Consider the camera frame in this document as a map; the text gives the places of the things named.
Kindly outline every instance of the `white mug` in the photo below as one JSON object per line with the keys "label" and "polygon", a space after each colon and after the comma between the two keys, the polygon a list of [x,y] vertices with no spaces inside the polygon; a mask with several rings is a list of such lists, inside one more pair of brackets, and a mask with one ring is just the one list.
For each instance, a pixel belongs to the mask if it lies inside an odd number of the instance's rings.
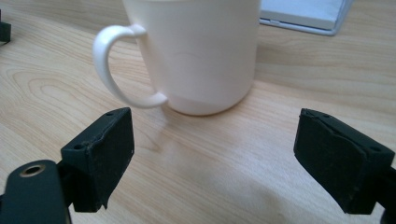
{"label": "white mug", "polygon": [[[260,0],[123,0],[131,26],[109,26],[93,43],[99,77],[124,103],[168,103],[189,115],[226,110],[254,78]],[[132,37],[156,91],[143,99],[122,93],[108,67],[111,46]]]}

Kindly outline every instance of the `coffee mug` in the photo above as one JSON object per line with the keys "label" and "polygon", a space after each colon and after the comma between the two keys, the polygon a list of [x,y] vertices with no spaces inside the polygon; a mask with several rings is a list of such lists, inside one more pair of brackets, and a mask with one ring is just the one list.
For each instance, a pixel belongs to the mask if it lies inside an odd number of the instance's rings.
{"label": "coffee mug", "polygon": [[[260,0],[123,0],[131,26],[113,25],[93,42],[93,62],[124,103],[168,103],[188,115],[226,110],[247,95],[254,78]],[[108,54],[135,38],[156,93],[126,96],[110,74]]]}

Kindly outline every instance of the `wooden table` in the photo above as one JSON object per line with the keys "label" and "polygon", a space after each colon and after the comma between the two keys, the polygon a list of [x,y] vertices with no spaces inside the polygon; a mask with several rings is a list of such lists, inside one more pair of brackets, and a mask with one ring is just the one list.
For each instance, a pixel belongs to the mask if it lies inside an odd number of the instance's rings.
{"label": "wooden table", "polygon": [[[29,161],[60,148],[116,100],[96,75],[92,41],[128,24],[121,0],[2,0],[12,41],[0,46],[0,191]],[[256,79],[232,109],[189,117],[132,109],[135,155],[98,214],[74,223],[378,223],[346,215],[293,155],[300,110],[331,114],[396,149],[396,2],[356,0],[339,34],[260,27]],[[136,43],[111,70],[128,94],[153,92]]]}

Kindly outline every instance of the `white rectangular object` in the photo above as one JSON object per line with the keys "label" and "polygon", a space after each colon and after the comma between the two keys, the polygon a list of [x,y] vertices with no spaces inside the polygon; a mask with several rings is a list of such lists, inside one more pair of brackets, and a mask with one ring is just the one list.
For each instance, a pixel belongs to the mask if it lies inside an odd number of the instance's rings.
{"label": "white rectangular object", "polygon": [[335,35],[353,0],[262,0],[260,23]]}

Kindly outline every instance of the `cup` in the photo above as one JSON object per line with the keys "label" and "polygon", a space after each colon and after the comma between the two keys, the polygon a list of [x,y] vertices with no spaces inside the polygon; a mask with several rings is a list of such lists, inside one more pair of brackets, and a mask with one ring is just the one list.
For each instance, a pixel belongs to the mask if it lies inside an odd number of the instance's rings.
{"label": "cup", "polygon": [[[254,78],[260,0],[123,0],[130,26],[113,25],[93,42],[93,62],[124,103],[165,103],[188,115],[226,110],[247,95]],[[136,39],[156,93],[126,96],[108,66],[111,46]]]}

